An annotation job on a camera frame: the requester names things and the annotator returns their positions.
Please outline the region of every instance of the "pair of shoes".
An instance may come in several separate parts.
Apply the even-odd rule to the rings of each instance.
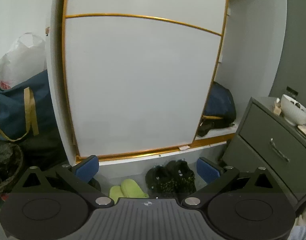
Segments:
[[[165,167],[156,166],[151,168],[145,182],[151,198],[182,199],[196,191],[195,175],[186,161],[170,161]]]
[[[111,187],[109,197],[116,204],[120,197],[148,198],[148,194],[144,193],[134,180],[125,179],[120,186]]]

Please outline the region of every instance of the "lime green slide sandal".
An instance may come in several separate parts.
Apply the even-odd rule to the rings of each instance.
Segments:
[[[125,195],[123,194],[120,186],[113,186],[110,189],[109,197],[114,200],[114,203],[116,204],[118,199],[120,197],[125,197]]]
[[[144,193],[139,185],[132,179],[124,180],[120,187],[125,197],[148,198],[148,194]]]

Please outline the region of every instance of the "bowl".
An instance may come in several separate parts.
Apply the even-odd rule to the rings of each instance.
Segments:
[[[284,119],[291,125],[306,124],[306,108],[295,99],[283,95],[281,98],[281,109],[284,114]]]

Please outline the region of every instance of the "gray drawer cabinet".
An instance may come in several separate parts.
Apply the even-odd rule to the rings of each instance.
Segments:
[[[275,98],[251,98],[223,160],[241,171],[267,167],[296,204],[306,200],[306,139],[273,114]]]

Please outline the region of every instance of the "black sneaker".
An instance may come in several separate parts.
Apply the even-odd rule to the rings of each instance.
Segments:
[[[170,161],[165,168],[176,181],[176,192],[179,202],[196,192],[195,174],[183,160]]]
[[[176,182],[163,166],[151,168],[145,176],[150,198],[176,197]]]

